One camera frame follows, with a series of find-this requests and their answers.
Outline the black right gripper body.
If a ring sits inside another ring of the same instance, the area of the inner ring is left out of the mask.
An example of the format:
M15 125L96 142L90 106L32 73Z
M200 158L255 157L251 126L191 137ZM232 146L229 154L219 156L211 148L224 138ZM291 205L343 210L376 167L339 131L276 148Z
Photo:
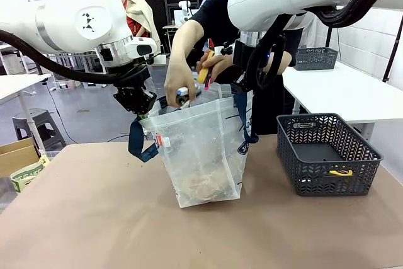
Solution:
M242 43L240 40L235 41L233 64L238 68L239 72L236 72L235 80L232 84L233 93L247 93L252 90L247 77L247 66L252 52L252 47Z

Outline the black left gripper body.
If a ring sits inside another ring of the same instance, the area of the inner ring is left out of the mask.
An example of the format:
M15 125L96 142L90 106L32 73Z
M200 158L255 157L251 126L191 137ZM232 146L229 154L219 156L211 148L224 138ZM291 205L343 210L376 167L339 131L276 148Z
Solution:
M117 92L113 96L126 111L136 115L146 115L157 99L156 87L149 67L146 64L126 64L111 67L110 73L123 76L132 69L133 74L123 78L122 82L114 84Z

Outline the person's left hand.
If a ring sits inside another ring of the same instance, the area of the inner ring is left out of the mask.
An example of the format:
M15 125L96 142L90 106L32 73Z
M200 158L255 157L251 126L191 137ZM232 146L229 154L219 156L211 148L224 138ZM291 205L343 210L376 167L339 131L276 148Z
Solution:
M214 55L208 58L210 50L207 50L201 59L196 63L196 71L200 73L202 69L212 68L211 80L215 82L217 76L233 63L233 55Z

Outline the person's right hand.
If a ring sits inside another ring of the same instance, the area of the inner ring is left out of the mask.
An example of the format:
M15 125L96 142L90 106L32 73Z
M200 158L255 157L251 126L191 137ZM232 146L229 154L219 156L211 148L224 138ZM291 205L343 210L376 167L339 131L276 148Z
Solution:
M166 99L169 106L178 107L176 102L177 90L179 88L188 88L188 96L190 100L196 98L196 87L191 70L185 69L168 69L164 88L166 90Z

